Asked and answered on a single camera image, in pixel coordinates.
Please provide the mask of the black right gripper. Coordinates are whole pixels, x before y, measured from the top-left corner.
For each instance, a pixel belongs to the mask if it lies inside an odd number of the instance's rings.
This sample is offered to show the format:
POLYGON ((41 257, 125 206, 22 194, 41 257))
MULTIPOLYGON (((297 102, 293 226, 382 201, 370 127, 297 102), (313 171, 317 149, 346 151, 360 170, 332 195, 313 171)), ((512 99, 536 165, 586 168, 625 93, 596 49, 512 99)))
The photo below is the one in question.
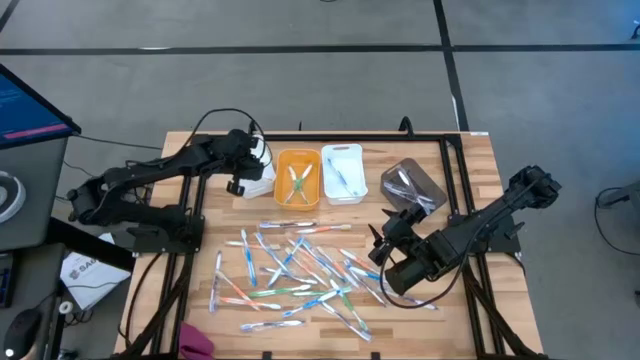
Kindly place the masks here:
POLYGON ((390 219, 382 226, 384 238, 369 225, 373 235, 373 249, 369 252, 369 259, 377 266, 381 266, 385 257, 394 249, 407 257, 423 258, 425 256, 425 241, 414 230, 414 221, 399 219, 399 213, 384 210, 390 219))

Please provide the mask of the purple toothbrush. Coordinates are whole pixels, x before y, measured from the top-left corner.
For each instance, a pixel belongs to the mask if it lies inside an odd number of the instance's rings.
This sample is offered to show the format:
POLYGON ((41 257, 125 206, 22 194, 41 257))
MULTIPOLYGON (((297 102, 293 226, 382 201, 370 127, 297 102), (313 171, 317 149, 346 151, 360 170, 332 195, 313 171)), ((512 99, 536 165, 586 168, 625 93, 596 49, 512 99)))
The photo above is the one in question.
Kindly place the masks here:
POLYGON ((275 329, 275 328, 286 328, 286 327, 297 327, 305 324, 304 320, 286 320, 286 321, 275 321, 275 322, 259 322, 259 323, 249 323, 243 324, 240 326, 240 330, 245 333, 249 332, 258 332, 266 329, 275 329))
POLYGON ((399 193, 395 194, 394 198, 398 201, 420 205, 426 211, 433 211, 436 209, 435 202, 431 198, 420 194, 399 193))
POLYGON ((424 195, 420 195, 415 189, 412 189, 412 188, 401 187, 399 185, 396 185, 390 182, 385 182, 384 188, 391 194, 399 196, 413 203, 418 203, 418 202, 433 203, 433 200, 431 198, 424 195))
POLYGON ((417 299, 414 299, 414 298, 411 298, 411 297, 407 297, 407 296, 403 296, 403 295, 397 295, 397 294, 396 294, 396 295, 394 295, 394 296, 395 296, 396 298, 398 298, 398 299, 400 299, 400 300, 403 300, 403 301, 405 301, 405 302, 407 302, 407 303, 410 303, 410 304, 412 304, 412 305, 420 305, 420 304, 421 304, 421 305, 422 305, 422 306, 421 306, 422 308, 426 308, 426 309, 434 310, 434 311, 439 310, 439 308, 438 308, 436 305, 434 305, 434 304, 424 304, 424 303, 423 303, 424 301, 420 301, 420 300, 417 300, 417 299))
POLYGON ((355 333, 362 340, 364 340, 366 342, 370 342, 372 340, 372 335, 369 332, 367 332, 365 330, 361 330, 361 329, 356 328, 355 326, 353 326, 351 324, 351 322, 347 318, 345 318, 341 313, 339 313, 337 310, 335 310, 332 306, 330 306, 326 302, 322 302, 321 306, 323 307, 323 309, 326 312, 328 312, 329 314, 331 314, 334 317, 338 318, 349 330, 351 330, 353 333, 355 333))
POLYGON ((426 212, 430 212, 428 198, 425 198, 418 192, 418 190, 413 185, 408 173, 404 169, 400 168, 398 170, 398 175, 402 182, 405 184, 405 198, 412 203, 419 204, 426 212))
POLYGON ((222 264, 222 252, 218 251, 216 255, 216 260, 215 260, 215 267, 214 267, 210 298, 209 298, 208 310, 210 313, 214 313, 217 309, 217 293, 218 293, 218 284, 219 284, 218 273, 220 271, 221 264, 222 264))
POLYGON ((258 225, 260 229, 279 229, 279 228, 307 228, 314 227, 317 223, 313 221, 297 221, 297 222, 261 222, 258 225))
MULTIPOLYGON (((272 269, 272 268, 266 268, 266 267, 260 267, 259 270, 263 273, 271 273, 271 274, 276 274, 280 269, 276 270, 276 269, 272 269)), ((308 278, 302 278, 302 277, 298 277, 295 275, 291 275, 289 273, 280 272, 280 276, 285 277, 285 278, 289 278, 292 279, 294 281, 300 282, 300 283, 304 283, 304 284, 310 284, 310 285, 317 285, 318 282, 314 279, 308 279, 308 278)))
POLYGON ((380 303, 383 307, 387 306, 387 303, 385 300, 382 299, 382 297, 376 293, 373 288, 371 286, 369 286, 365 281, 363 281, 362 279, 360 279, 358 277, 358 275, 354 272, 351 271, 351 269, 347 269, 348 272, 350 273, 351 277, 360 285, 362 286, 370 295, 372 295, 376 301, 378 303, 380 303))

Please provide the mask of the grey translucent plastic bin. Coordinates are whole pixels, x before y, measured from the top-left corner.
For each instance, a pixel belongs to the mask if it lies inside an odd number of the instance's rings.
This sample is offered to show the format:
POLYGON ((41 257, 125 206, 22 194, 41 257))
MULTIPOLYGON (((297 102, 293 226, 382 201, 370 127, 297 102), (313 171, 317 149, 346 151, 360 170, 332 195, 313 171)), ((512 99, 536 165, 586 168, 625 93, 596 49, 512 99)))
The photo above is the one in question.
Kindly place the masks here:
POLYGON ((414 159, 405 158, 383 172, 381 175, 380 191, 397 211, 405 210, 413 205, 403 201, 398 201, 394 198, 394 194, 391 194, 384 188, 385 182, 405 187, 405 184, 398 175, 398 170, 400 168, 404 169, 408 173, 413 185, 421 195, 427 196, 435 202, 436 209, 427 212, 427 215, 431 215, 447 202, 447 195, 445 192, 433 181, 424 169, 414 159))

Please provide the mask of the blue toothbrush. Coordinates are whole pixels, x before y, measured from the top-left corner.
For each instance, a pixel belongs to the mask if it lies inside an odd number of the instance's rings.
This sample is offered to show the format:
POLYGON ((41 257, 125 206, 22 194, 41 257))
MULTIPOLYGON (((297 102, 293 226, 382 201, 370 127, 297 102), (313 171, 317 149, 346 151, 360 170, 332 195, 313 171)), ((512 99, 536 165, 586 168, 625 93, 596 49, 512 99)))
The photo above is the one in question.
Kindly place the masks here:
POLYGON ((299 306, 297 308, 294 308, 292 310, 288 310, 288 311, 284 312, 282 314, 282 317, 283 318, 291 317, 291 316, 293 316, 294 314, 296 314, 296 313, 298 313, 300 311, 303 311, 303 310, 306 310, 306 309, 310 309, 310 308, 312 308, 314 306, 320 305, 320 304, 324 303, 325 301, 327 301, 327 300, 329 300, 329 299, 331 299, 331 298, 333 298, 333 297, 335 297, 336 295, 339 295, 339 294, 340 294, 340 290, 332 290, 330 292, 327 292, 327 293, 319 296, 318 298, 315 298, 313 300, 310 300, 310 301, 304 303, 303 305, 301 305, 301 306, 299 306))
POLYGON ((329 167, 335 172, 336 176, 338 177, 340 183, 343 185, 343 187, 345 188, 345 190, 351 195, 351 196, 357 196, 357 192, 355 192, 351 186, 349 185, 347 179, 344 177, 344 175, 342 174, 342 172, 336 167, 336 165, 334 164, 334 161, 331 158, 327 158, 327 162, 329 164, 329 167))
POLYGON ((256 277, 256 272, 255 272, 255 267, 254 267, 254 263, 252 260, 252 255, 251 255, 251 249, 249 247, 249 243, 248 243, 248 234, 246 232, 246 230, 243 228, 241 229, 241 239, 242 239, 242 243, 243 243, 243 251, 244 251, 244 256, 247 262, 247 270, 248 270, 248 275, 249 275, 249 281, 252 287, 256 287, 257 286, 257 277, 256 277))
POLYGON ((306 240, 302 242, 302 246, 305 248, 307 253, 329 274, 333 275, 343 283, 346 282, 346 279, 336 269, 334 269, 332 265, 330 265, 325 259, 314 252, 313 248, 306 240))
POLYGON ((263 235, 260 232, 256 232, 254 235, 255 235, 259 245, 276 262, 276 264, 279 266, 280 270, 282 270, 286 274, 289 274, 290 272, 289 272, 288 267, 278 258, 278 256, 274 252, 274 250, 270 246, 268 246, 266 244, 263 235))
POLYGON ((294 247, 293 249, 290 251, 290 254, 279 263, 279 269, 272 275, 272 277, 270 278, 267 287, 271 288, 276 281, 278 280, 278 278, 281 275, 287 274, 290 275, 291 271, 288 267, 288 264, 291 262, 291 260, 293 259, 293 254, 298 250, 298 248, 304 243, 305 239, 303 236, 299 237, 298 240, 294 243, 294 247))
POLYGON ((348 270, 349 270, 351 273, 354 273, 354 274, 356 274, 356 275, 358 275, 358 276, 362 276, 362 277, 366 277, 366 278, 369 278, 369 279, 373 279, 373 280, 375 280, 375 281, 379 281, 379 280, 380 280, 380 277, 379 277, 379 275, 378 275, 378 274, 375 274, 375 273, 373 273, 373 272, 369 272, 369 271, 366 271, 366 270, 360 269, 360 268, 358 268, 358 267, 349 266, 349 267, 348 267, 348 270))

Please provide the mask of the white plastic bin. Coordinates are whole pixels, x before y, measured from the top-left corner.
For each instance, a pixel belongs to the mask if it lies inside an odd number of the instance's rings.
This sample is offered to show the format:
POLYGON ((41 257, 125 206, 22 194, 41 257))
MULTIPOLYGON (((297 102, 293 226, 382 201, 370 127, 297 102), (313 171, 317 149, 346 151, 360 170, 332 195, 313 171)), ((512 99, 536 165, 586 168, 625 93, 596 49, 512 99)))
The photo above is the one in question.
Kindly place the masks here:
POLYGON ((271 193, 274 189, 276 178, 273 166, 273 155, 269 146, 265 143, 264 137, 259 134, 254 134, 253 139, 257 141, 257 144, 251 149, 251 154, 260 161, 264 169, 259 180, 240 180, 240 185, 244 187, 243 197, 245 199, 252 199, 271 193))
POLYGON ((359 144, 326 145, 321 151, 324 194, 330 205, 353 205, 360 203, 368 194, 363 165, 363 149, 359 144), (347 179, 357 196, 351 196, 340 183, 335 172, 329 167, 327 158, 347 179))

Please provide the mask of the orange toothbrush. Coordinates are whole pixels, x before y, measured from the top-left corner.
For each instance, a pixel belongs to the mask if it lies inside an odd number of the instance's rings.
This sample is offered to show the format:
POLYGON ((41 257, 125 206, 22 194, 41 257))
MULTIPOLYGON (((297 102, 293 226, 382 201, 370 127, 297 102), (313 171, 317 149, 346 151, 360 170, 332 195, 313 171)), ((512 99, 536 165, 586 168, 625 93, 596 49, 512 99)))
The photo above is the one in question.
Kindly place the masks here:
POLYGON ((344 278, 345 281, 348 281, 351 285, 353 285, 355 288, 359 288, 360 285, 358 284, 358 282, 356 280, 354 280, 347 272, 346 270, 344 270, 341 265, 336 262, 323 248, 321 247, 317 247, 318 252, 324 256, 331 264, 332 267, 336 270, 337 273, 340 274, 341 278, 344 278))
POLYGON ((329 287, 329 285, 315 271, 312 270, 312 268, 308 264, 308 261, 305 260, 304 257, 302 256, 302 252, 300 250, 297 250, 296 252, 293 252, 291 248, 286 247, 285 248, 285 252, 288 255, 292 255, 293 256, 293 261, 301 269, 303 269, 308 275, 310 275, 312 278, 314 278, 319 284, 323 285, 326 288, 329 287))
MULTIPOLYGON (((245 244, 243 242, 240 242, 240 241, 226 241, 225 242, 225 246, 228 246, 228 247, 244 247, 244 245, 245 244)), ((274 250, 274 251, 281 250, 281 246, 278 245, 278 244, 272 244, 272 245, 266 245, 266 246, 269 249, 274 250)), ((259 245, 259 244, 251 244, 251 243, 249 243, 248 247, 252 248, 252 249, 263 249, 264 250, 262 245, 259 245)))
POLYGON ((328 232, 328 231, 348 231, 351 230, 352 226, 350 224, 343 224, 343 225, 330 225, 330 226, 320 226, 320 227, 313 227, 313 228, 308 228, 308 229, 301 229, 296 231, 297 234, 315 234, 315 233, 322 233, 322 232, 328 232))
POLYGON ((358 257, 357 255, 355 255, 354 253, 351 253, 345 249, 339 248, 338 249, 340 253, 342 253, 345 257, 349 258, 350 260, 354 261, 355 263, 359 264, 361 267, 363 267, 364 269, 367 269, 368 271, 371 272, 375 272, 376 269, 373 268, 372 266, 370 266, 369 264, 366 263, 366 261, 360 257, 358 257))
POLYGON ((256 302, 252 300, 239 299, 239 298, 230 298, 230 297, 219 297, 219 301, 227 303, 227 304, 235 304, 235 305, 245 305, 255 308, 267 308, 271 310, 281 310, 282 306, 274 303, 262 303, 256 302))
MULTIPOLYGON (((223 279, 228 285, 230 285, 234 291, 245 301, 247 302, 251 302, 251 299, 249 298, 249 296, 240 289, 239 286, 237 286, 233 281, 231 281, 222 271, 220 270, 216 270, 216 275, 218 275, 221 279, 223 279)), ((250 305, 250 307, 252 307, 254 310, 260 312, 261 310, 259 309, 258 306, 256 305, 250 305)))

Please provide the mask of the orange plastic bin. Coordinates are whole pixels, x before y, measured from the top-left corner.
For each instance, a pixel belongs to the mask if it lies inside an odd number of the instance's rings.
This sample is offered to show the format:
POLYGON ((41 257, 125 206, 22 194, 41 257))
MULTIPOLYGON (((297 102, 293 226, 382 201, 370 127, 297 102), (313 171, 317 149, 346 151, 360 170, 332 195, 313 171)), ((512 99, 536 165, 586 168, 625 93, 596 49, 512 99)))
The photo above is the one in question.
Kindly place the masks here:
POLYGON ((312 149, 282 150, 276 162, 274 199, 284 209, 313 210, 320 200, 321 155, 312 149))

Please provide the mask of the black desk beam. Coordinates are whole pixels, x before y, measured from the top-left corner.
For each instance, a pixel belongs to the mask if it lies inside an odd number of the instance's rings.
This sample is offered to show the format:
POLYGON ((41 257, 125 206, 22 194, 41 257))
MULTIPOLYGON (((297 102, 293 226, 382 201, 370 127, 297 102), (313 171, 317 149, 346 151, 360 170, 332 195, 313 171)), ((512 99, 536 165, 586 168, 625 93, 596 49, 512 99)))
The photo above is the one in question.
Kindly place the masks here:
POLYGON ((132 271, 136 262, 131 251, 108 243, 54 217, 49 219, 45 242, 63 244, 69 251, 125 271, 132 271))

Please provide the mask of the maroon cloth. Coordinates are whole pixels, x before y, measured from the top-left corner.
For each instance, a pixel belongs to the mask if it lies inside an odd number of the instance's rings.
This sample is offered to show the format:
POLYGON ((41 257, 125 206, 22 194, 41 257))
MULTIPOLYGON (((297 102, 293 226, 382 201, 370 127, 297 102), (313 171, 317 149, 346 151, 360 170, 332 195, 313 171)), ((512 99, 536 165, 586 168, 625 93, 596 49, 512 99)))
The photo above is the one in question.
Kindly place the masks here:
POLYGON ((196 327, 183 322, 180 326, 179 352, 185 360, 215 360, 213 342, 196 327))

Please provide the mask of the white printed booklet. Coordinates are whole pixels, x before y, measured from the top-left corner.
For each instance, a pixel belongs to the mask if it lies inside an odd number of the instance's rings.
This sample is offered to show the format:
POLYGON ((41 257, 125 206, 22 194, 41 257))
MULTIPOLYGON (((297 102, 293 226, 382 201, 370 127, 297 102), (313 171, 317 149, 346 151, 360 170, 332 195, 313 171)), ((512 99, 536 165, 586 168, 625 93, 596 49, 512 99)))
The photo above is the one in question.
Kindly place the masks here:
POLYGON ((130 276, 130 271, 107 265, 76 252, 66 256, 60 272, 60 280, 81 310, 87 310, 96 305, 130 276))

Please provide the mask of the grey desk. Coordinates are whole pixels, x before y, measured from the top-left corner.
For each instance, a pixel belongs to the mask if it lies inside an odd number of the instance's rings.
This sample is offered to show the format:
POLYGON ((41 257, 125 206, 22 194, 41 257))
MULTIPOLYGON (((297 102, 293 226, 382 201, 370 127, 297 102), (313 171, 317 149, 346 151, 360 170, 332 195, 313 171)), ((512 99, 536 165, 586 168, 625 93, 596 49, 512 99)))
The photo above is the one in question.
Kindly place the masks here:
POLYGON ((0 170, 15 176, 26 190, 20 210, 0 224, 0 253, 45 241, 66 144, 58 139, 0 150, 0 170))

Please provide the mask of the grey equipment base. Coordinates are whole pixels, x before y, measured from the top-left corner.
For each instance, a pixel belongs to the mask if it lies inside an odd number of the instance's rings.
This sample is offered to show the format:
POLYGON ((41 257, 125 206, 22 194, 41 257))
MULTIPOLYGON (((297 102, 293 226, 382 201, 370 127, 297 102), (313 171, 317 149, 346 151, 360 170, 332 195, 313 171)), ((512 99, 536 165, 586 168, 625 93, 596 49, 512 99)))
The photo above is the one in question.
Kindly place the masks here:
POLYGON ((614 188, 608 195, 600 195, 598 205, 602 208, 607 208, 616 203, 627 201, 630 201, 632 206, 640 211, 640 181, 624 187, 614 188))

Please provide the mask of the white round device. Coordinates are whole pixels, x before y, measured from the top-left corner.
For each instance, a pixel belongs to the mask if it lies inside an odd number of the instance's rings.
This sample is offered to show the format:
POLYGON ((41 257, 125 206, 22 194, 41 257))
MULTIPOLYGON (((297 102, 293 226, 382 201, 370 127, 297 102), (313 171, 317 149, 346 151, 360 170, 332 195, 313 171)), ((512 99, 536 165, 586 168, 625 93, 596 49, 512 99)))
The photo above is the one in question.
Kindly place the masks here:
POLYGON ((14 217, 23 207, 26 189, 15 176, 0 171, 0 224, 14 217))

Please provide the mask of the black keyboard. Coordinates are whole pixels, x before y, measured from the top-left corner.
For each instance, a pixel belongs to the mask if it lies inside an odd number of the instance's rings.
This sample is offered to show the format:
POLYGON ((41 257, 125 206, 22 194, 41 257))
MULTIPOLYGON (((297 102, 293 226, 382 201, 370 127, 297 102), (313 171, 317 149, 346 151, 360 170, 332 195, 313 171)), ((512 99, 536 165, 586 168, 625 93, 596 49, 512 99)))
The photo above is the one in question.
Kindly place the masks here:
POLYGON ((12 252, 0 253, 0 308, 12 304, 18 265, 12 252))

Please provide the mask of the black computer mouse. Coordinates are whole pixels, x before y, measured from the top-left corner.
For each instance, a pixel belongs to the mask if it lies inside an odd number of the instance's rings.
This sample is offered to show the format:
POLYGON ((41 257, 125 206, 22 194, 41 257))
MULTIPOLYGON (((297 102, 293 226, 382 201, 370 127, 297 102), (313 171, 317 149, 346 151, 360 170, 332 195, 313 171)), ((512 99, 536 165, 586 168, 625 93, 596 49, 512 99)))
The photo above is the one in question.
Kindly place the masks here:
POLYGON ((21 360, 35 344, 42 315, 30 308, 15 316, 4 336, 3 354, 8 360, 21 360))

